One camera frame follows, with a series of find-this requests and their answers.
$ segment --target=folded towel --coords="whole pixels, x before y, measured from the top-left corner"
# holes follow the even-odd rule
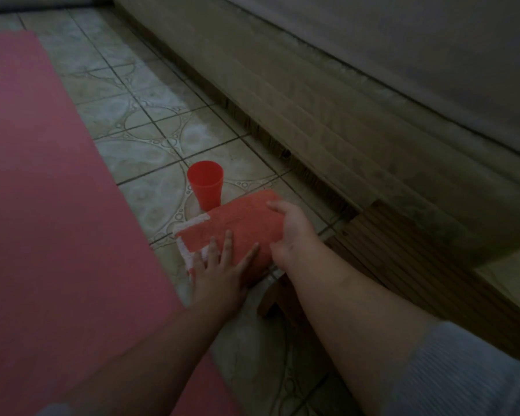
[[[260,251],[243,275],[244,285],[259,282],[272,262],[270,243],[283,237],[283,216],[266,206],[267,201],[276,200],[279,196],[272,190],[260,190],[178,224],[173,234],[191,277],[194,253],[201,251],[202,259],[206,261],[211,236],[216,237],[218,252],[221,251],[225,232],[229,229],[233,232],[234,265],[255,242],[260,244]]]

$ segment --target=red cup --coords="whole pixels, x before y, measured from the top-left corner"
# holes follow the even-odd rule
[[[205,212],[221,205],[223,168],[211,160],[196,162],[187,171],[187,178],[200,208]]]

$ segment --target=tiled floor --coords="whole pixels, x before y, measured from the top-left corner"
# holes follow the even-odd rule
[[[339,216],[112,10],[0,15],[0,31],[23,27],[48,52],[184,303],[191,287],[171,232],[201,213],[186,179],[194,162],[223,166],[222,202],[269,187],[301,205],[322,236],[333,233]],[[215,361],[245,415],[342,414],[354,406],[352,398],[339,379],[326,379],[312,364],[318,353],[280,316],[264,320],[256,314],[279,275],[271,268],[252,289],[212,346]]]

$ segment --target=person's left arm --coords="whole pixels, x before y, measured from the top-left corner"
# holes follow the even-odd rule
[[[62,400],[67,414],[169,414],[222,326],[241,308],[247,295],[241,274],[257,251],[256,244],[233,266],[231,232],[226,233],[221,259],[212,239],[207,266],[199,253],[194,257],[193,304],[70,391]]]

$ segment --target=pink mat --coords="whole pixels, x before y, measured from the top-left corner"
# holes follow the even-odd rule
[[[0,34],[0,415],[58,400],[182,309],[37,38]],[[235,415],[206,356],[177,415]]]

